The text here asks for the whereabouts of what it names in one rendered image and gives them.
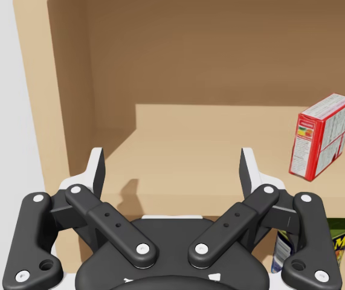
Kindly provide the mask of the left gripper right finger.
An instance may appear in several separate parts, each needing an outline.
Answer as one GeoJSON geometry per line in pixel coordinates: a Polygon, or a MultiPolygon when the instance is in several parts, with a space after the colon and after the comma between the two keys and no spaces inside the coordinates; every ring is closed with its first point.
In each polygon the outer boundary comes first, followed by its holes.
{"type": "Polygon", "coordinates": [[[281,180],[259,171],[249,147],[241,150],[239,178],[243,201],[230,207],[192,242],[190,264],[209,268],[236,242],[252,251],[275,228],[287,232],[295,248],[280,272],[287,287],[341,289],[343,281],[319,195],[290,195],[281,180]]]}

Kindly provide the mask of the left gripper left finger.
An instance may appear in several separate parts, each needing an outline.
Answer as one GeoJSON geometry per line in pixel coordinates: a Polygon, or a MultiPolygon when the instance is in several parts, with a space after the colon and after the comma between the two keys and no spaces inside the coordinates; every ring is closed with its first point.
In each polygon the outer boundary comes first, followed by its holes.
{"type": "Polygon", "coordinates": [[[101,147],[91,150],[86,170],[64,179],[53,196],[46,192],[24,197],[2,279],[4,289],[53,289],[63,278],[52,254],[58,233],[72,228],[92,248],[106,242],[138,269],[153,266],[156,245],[111,204],[101,201],[105,180],[101,147]]]}

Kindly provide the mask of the green and blue rectangular can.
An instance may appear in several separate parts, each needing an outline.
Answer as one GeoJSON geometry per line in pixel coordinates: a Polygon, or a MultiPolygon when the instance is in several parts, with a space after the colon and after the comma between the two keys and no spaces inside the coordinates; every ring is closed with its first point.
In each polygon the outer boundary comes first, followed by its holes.
{"type": "MultiPolygon", "coordinates": [[[[327,221],[337,262],[338,265],[340,265],[345,250],[345,218],[328,218],[327,221]]],[[[293,255],[293,253],[294,246],[289,241],[287,232],[278,230],[272,258],[271,272],[273,274],[280,272],[283,268],[283,262],[285,259],[293,255]]]]}

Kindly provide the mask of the pale wooden shelf unit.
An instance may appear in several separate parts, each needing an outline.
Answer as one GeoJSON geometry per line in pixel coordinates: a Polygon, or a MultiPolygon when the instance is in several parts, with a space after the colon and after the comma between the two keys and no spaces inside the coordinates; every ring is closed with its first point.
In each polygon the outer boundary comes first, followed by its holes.
{"type": "MultiPolygon", "coordinates": [[[[345,218],[342,155],[288,172],[297,116],[345,95],[345,0],[13,0],[45,191],[105,151],[102,199],[128,218],[220,216],[238,165],[345,218]]],[[[341,264],[345,290],[345,255],[341,264]]]]}

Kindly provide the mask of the red and white carton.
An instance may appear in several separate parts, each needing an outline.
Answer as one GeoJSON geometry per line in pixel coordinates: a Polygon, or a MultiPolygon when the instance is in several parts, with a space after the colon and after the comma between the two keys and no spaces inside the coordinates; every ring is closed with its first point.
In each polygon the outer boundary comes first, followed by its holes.
{"type": "Polygon", "coordinates": [[[334,93],[298,114],[289,173],[313,181],[344,145],[345,96],[334,93]]]}

